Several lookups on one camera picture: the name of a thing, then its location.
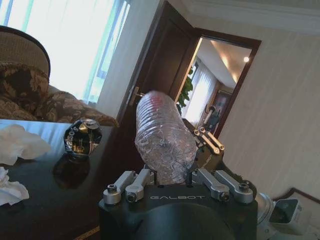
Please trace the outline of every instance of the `dark wooden table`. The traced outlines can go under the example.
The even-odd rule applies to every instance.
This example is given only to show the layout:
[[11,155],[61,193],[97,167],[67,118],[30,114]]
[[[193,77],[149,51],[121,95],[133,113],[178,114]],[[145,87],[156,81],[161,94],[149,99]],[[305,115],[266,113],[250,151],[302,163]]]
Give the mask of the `dark wooden table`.
[[63,143],[70,124],[0,119],[0,129],[10,124],[38,134],[51,151],[13,166],[0,164],[9,170],[10,181],[23,184],[30,195],[13,206],[0,206],[1,240],[70,240],[97,227],[98,202],[107,184],[143,165],[133,139],[126,139],[121,129],[102,126],[102,140],[89,161],[72,163]]

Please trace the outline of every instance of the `patterned upholstery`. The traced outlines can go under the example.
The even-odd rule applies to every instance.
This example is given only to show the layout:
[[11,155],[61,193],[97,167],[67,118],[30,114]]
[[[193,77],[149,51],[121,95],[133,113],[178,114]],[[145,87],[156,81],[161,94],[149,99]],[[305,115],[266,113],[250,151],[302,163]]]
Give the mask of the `patterned upholstery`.
[[35,115],[49,122],[73,123],[85,117],[94,119],[103,126],[119,126],[113,117],[91,108],[65,91],[49,93],[37,108]]
[[0,94],[34,114],[47,95],[48,77],[35,67],[0,63]]
[[73,123],[85,117],[102,126],[119,126],[113,117],[49,86],[46,74],[36,67],[21,63],[0,62],[0,104],[2,119]]
[[15,102],[0,95],[0,119],[19,119],[26,121],[36,121],[37,118],[24,110]]
[[73,123],[85,117],[118,127],[113,117],[49,85],[50,59],[34,37],[0,26],[0,53],[0,119]]

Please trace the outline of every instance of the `bolt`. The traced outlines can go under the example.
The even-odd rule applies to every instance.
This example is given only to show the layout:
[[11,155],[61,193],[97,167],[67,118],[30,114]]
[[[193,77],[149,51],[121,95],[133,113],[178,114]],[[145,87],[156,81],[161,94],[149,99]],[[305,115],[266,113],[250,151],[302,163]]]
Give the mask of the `bolt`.
[[126,200],[129,203],[134,203],[137,200],[137,196],[134,193],[128,193],[128,195],[126,196]]
[[110,184],[106,187],[108,193],[113,194],[117,192],[117,186],[114,184]]
[[220,199],[223,201],[223,202],[226,202],[226,201],[229,201],[229,194],[227,192],[222,192],[220,194]]
[[242,191],[242,192],[246,192],[246,191],[249,189],[249,185],[246,184],[246,183],[240,183],[240,184],[239,184],[239,189],[240,189],[240,191]]

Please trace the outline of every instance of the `clear plastic bottle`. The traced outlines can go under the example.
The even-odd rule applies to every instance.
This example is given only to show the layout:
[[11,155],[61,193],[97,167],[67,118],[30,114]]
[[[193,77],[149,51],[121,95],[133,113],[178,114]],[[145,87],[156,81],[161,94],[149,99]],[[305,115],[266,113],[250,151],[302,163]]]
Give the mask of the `clear plastic bottle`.
[[157,171],[161,185],[183,183],[197,151],[175,102],[157,91],[147,93],[137,106],[135,146],[148,167]]

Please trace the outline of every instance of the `white curtain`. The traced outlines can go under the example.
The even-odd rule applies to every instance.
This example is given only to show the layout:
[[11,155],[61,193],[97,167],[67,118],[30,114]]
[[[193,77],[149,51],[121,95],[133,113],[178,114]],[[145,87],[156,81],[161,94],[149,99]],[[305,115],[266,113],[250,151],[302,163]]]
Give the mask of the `white curtain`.
[[0,25],[36,38],[50,57],[50,84],[96,103],[131,0],[0,0]]
[[195,62],[198,68],[192,78],[193,91],[188,95],[190,101],[185,100],[182,117],[196,127],[215,89],[217,79],[199,58]]

